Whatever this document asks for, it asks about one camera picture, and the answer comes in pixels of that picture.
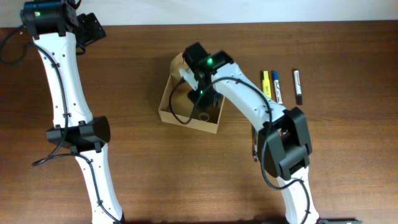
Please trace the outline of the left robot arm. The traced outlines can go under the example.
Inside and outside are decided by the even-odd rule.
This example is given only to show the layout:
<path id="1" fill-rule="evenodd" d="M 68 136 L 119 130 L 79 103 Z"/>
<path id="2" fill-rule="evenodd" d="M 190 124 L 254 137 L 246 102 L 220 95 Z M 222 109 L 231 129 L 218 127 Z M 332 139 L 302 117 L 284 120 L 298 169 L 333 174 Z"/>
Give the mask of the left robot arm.
<path id="1" fill-rule="evenodd" d="M 76 1 L 29 1 L 21 10 L 31 45 L 42 59 L 53 104 L 53 127 L 46 137 L 56 148 L 33 165 L 74 158 L 85 180 L 92 223 L 123 223 L 108 164 L 109 122 L 90 111 L 76 60 L 106 33 L 94 13 L 77 14 L 78 7 Z"/>

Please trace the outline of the yellow highlighter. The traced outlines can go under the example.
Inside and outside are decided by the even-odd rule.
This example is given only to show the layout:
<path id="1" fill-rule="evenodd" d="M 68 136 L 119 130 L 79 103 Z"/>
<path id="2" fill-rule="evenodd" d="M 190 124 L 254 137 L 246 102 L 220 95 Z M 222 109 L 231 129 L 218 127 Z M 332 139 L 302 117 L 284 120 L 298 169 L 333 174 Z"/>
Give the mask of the yellow highlighter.
<path id="1" fill-rule="evenodd" d="M 272 93 L 271 93 L 271 83 L 269 80 L 269 72 L 265 70 L 262 71 L 261 77 L 262 77 L 262 90 L 264 94 L 271 99 Z"/>

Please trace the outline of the yellow tape roll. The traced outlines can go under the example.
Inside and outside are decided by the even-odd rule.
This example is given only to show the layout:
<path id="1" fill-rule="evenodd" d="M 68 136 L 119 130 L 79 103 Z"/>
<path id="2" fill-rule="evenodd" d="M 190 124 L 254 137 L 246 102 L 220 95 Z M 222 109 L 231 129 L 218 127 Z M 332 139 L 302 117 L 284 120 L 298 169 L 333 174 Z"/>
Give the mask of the yellow tape roll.
<path id="1" fill-rule="evenodd" d="M 209 115 L 208 113 L 200 113 L 200 114 L 199 114 L 199 119 L 200 119 L 201 121 L 207 122 L 207 121 L 210 120 L 210 115 Z"/>

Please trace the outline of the brown cardboard box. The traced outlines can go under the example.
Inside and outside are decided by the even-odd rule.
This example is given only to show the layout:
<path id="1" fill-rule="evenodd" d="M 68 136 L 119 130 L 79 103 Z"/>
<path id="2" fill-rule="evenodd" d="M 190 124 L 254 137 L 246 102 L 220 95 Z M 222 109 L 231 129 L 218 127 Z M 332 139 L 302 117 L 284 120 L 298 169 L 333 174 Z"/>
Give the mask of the brown cardboard box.
<path id="1" fill-rule="evenodd" d="M 178 53 L 170 62 L 170 75 L 165 86 L 165 90 L 159 105 L 159 116 L 162 122 L 184 126 L 186 128 L 197 129 L 208 133 L 216 134 L 220 124 L 221 114 L 224 106 L 224 97 L 222 96 L 219 101 L 219 107 L 209 108 L 206 111 L 196 110 L 195 117 L 188 123 L 182 124 L 177 121 L 175 116 L 170 112 L 169 97 L 173 88 L 180 81 L 179 68 L 187 69 L 188 65 L 184 62 L 182 52 Z M 172 108 L 177 118 L 182 121 L 189 119 L 194 104 L 188 99 L 188 92 L 191 90 L 190 85 L 185 82 L 180 85 L 172 96 Z M 210 120 L 205 122 L 199 119 L 200 113 L 208 113 Z"/>

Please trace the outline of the black whiteboard marker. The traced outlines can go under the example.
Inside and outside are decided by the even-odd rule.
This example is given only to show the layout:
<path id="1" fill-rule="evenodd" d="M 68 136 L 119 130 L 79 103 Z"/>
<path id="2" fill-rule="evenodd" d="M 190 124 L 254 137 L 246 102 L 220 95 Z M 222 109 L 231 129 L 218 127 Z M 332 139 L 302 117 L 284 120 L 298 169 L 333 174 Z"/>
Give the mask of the black whiteboard marker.
<path id="1" fill-rule="evenodd" d="M 299 76 L 299 71 L 294 70 L 293 71 L 294 75 L 294 83 L 295 83 L 295 95 L 296 95 L 296 100 L 298 105 L 302 105 L 302 88 L 301 88 L 301 83 L 300 83 L 300 76 Z"/>

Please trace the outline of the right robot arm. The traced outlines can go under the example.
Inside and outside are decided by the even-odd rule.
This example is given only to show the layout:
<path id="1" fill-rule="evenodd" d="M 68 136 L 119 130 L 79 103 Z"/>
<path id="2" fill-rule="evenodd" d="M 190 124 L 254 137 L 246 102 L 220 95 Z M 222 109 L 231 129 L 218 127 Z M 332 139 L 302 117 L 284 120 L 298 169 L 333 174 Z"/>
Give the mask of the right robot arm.
<path id="1" fill-rule="evenodd" d="M 288 223 L 317 223 L 308 182 L 312 144 L 304 113 L 288 110 L 266 96 L 223 50 L 208 53 L 200 43 L 182 55 L 188 65 L 181 69 L 183 81 L 191 86 L 188 98 L 193 111 L 206 111 L 226 97 L 257 131 L 257 159 L 266 184 L 282 193 Z"/>

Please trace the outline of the blue whiteboard marker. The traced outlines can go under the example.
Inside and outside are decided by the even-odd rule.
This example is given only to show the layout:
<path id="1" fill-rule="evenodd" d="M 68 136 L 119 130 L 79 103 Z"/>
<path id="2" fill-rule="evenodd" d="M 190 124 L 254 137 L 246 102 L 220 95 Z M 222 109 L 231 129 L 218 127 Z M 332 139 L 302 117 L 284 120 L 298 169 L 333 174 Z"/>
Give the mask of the blue whiteboard marker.
<path id="1" fill-rule="evenodd" d="M 282 105 L 283 101 L 282 101 L 282 96 L 281 96 L 281 92 L 280 92 L 279 77 L 278 77 L 278 73 L 276 70 L 272 71 L 272 79 L 274 81 L 274 90 L 275 90 L 275 97 L 276 97 L 277 103 Z"/>

